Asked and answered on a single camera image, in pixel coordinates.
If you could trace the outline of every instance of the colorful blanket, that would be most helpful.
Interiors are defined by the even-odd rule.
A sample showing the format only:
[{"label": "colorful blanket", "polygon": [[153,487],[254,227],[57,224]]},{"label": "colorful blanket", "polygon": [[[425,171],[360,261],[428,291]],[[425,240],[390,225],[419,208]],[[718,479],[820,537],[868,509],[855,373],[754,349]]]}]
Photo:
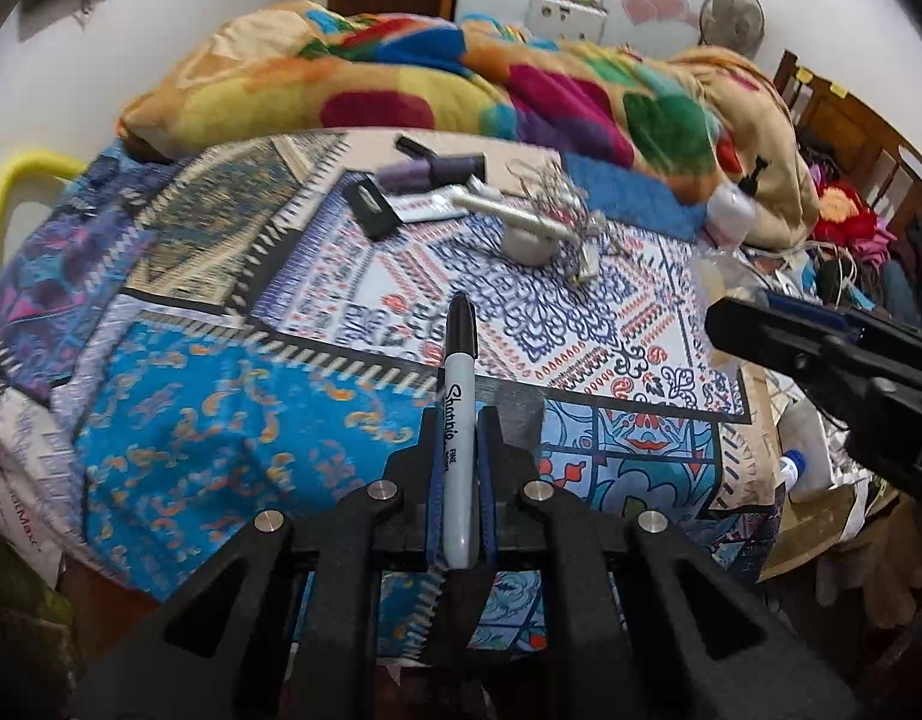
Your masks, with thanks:
[{"label": "colorful blanket", "polygon": [[[372,245],[342,191],[405,159],[399,132],[265,137],[168,167],[120,143],[101,155],[0,274],[0,472],[18,506],[164,598],[260,509],[323,511],[418,440],[464,289],[477,397],[506,442],[596,509],[661,509],[754,581],[778,525],[775,459],[755,389],[708,365],[690,245],[625,227],[627,255],[603,250],[586,287],[562,258],[501,257],[498,221],[479,214]],[[411,135],[483,151],[506,191],[510,160],[557,159]],[[613,215],[602,187],[592,201]],[[444,581],[385,575],[382,654],[411,653],[421,589]],[[437,611],[424,603],[421,622]],[[544,646],[536,574],[498,575],[472,646]]]},{"label": "colorful blanket", "polygon": [[707,201],[755,157],[770,162],[749,242],[790,247],[818,198],[784,104],[726,50],[672,62],[591,43],[531,40],[488,20],[345,19],[290,1],[224,25],[122,114],[133,153],[315,127],[418,127],[534,143],[655,176]]}]

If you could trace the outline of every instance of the folded blanket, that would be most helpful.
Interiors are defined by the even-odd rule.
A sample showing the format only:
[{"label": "folded blanket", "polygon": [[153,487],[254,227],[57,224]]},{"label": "folded blanket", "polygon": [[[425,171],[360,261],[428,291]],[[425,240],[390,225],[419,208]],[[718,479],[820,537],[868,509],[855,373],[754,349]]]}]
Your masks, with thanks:
[{"label": "folded blanket", "polygon": [[[728,67],[732,57],[722,52],[720,61]],[[136,155],[175,158],[316,127],[468,132],[637,170],[688,204],[709,199],[725,177],[740,178],[760,154],[772,162],[770,202],[751,242],[793,245],[813,223],[805,219],[813,206],[784,106],[770,84],[750,80],[753,68],[710,62],[707,53],[664,63],[534,41],[488,20],[345,19],[290,1],[224,25],[127,106],[119,134]]]}]

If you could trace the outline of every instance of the dark blue fabric patch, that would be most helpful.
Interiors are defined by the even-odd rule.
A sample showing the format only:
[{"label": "dark blue fabric patch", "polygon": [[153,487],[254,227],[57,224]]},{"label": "dark blue fabric patch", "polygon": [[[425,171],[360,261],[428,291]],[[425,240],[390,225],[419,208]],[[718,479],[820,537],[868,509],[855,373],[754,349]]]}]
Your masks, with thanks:
[{"label": "dark blue fabric patch", "polygon": [[695,242],[706,205],[682,205],[661,181],[579,154],[562,153],[571,180],[588,193],[588,207],[680,241]]}]

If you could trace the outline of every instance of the marker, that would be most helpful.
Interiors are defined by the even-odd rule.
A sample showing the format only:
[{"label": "marker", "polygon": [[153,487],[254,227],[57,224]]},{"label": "marker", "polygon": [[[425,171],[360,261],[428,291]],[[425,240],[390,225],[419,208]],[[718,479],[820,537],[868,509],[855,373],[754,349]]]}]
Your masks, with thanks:
[{"label": "marker", "polygon": [[445,327],[445,497],[442,543],[453,569],[471,568],[480,544],[474,486],[474,306],[457,293]]}]

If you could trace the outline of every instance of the metal screw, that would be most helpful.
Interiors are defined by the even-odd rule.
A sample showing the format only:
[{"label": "metal screw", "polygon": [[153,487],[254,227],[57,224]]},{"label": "metal screw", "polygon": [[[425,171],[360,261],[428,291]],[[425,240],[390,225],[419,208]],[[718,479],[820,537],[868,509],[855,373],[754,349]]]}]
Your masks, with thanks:
[{"label": "metal screw", "polygon": [[525,495],[532,501],[546,501],[554,495],[554,488],[547,482],[535,479],[525,485]]},{"label": "metal screw", "polygon": [[655,509],[647,509],[637,516],[637,526],[647,533],[661,533],[667,527],[667,517]]},{"label": "metal screw", "polygon": [[389,501],[397,495],[397,485],[390,479],[378,479],[368,485],[368,495],[376,501]]},{"label": "metal screw", "polygon": [[895,385],[895,382],[888,381],[882,376],[876,376],[874,379],[871,380],[871,383],[875,386],[875,388],[878,391],[882,392],[885,395],[890,395],[892,394],[892,392],[898,391],[898,388]]},{"label": "metal screw", "polygon": [[261,533],[274,533],[285,523],[285,516],[276,509],[266,509],[255,517],[255,527]]}]

